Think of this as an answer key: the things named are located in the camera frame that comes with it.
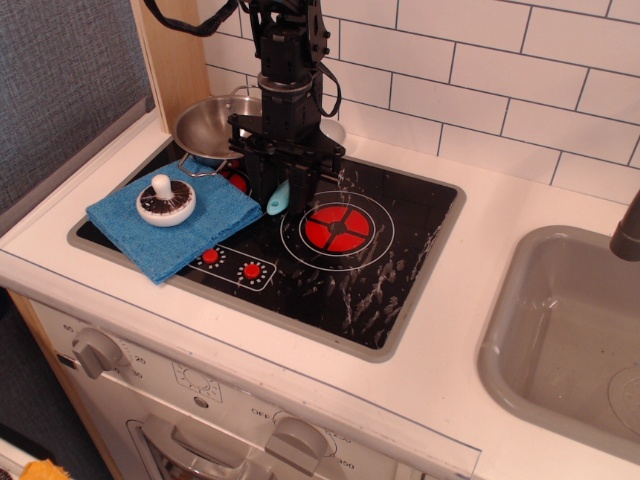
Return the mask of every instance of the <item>white subway tile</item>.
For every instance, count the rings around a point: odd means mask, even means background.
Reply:
[[[255,57],[253,41],[216,34],[203,39],[203,44],[208,65],[248,75],[260,73],[260,60]]]
[[[550,184],[560,152],[445,125],[440,143],[440,156]]]
[[[449,81],[453,42],[342,22],[341,59],[440,82]]]
[[[529,10],[494,0],[400,0],[398,29],[520,51]]]
[[[586,74],[584,67],[458,45],[451,83],[573,109]]]
[[[391,109],[488,133],[499,133],[507,99],[488,93],[420,80],[393,77]]]
[[[578,110],[640,124],[640,78],[591,70]]]
[[[207,73],[209,74],[211,95],[229,95],[236,87],[247,84],[247,75],[244,73],[230,72],[229,70],[211,66],[207,66]],[[260,92],[252,92],[251,96],[259,97]]]
[[[325,59],[323,63],[337,77],[344,98],[376,107],[389,108],[391,73],[331,59]],[[329,95],[337,95],[334,83],[326,76],[324,91]]]
[[[610,0],[507,0],[540,7],[556,8],[578,13],[604,16],[607,14]]]
[[[371,0],[323,0],[322,14],[344,20],[394,28],[396,26],[397,2]]]
[[[536,145],[626,164],[633,154],[640,127],[512,100],[503,135]]]
[[[609,17],[640,23],[640,2],[638,0],[613,0]]]
[[[563,153],[553,185],[629,204],[640,189],[640,170]]]
[[[630,166],[634,168],[640,168],[640,146],[636,147],[636,151],[633,153],[633,157],[631,158]]]
[[[240,14],[240,28],[242,29],[243,38],[253,40],[253,32],[251,31],[251,18],[244,12]]]
[[[640,25],[534,8],[524,53],[640,75]]]
[[[349,134],[437,155],[441,124],[352,102],[343,102],[340,123]]]
[[[198,14],[200,17],[200,22],[204,22],[208,20],[213,15],[220,10],[226,4],[226,0],[197,0]],[[227,18],[219,27],[217,32],[226,33],[229,35],[240,36],[240,15],[245,15],[240,12],[240,9],[236,9],[236,11]]]

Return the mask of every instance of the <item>stovetop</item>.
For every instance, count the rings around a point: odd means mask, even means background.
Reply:
[[[135,180],[184,152],[169,144]],[[247,187],[241,169],[225,176]],[[394,350],[463,203],[450,185],[342,160],[301,215],[263,215],[167,283],[369,361]],[[80,248],[136,268],[86,218]]]

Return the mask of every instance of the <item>orange object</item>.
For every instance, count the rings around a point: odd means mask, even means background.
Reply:
[[[51,460],[41,460],[28,463],[20,480],[69,480],[69,474],[63,468],[51,463]]]

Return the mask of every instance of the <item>blue microfiber towel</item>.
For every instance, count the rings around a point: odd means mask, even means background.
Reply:
[[[193,173],[211,171],[191,159],[184,166]],[[187,182],[196,192],[195,210],[174,227],[150,225],[136,210],[138,195],[160,173]],[[89,220],[155,284],[262,216],[260,205],[221,175],[193,178],[178,168],[178,162],[112,193],[87,208],[87,213]]]

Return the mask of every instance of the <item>faucet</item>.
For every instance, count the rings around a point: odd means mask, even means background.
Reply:
[[[609,248],[623,260],[640,261],[640,191],[618,224]]]

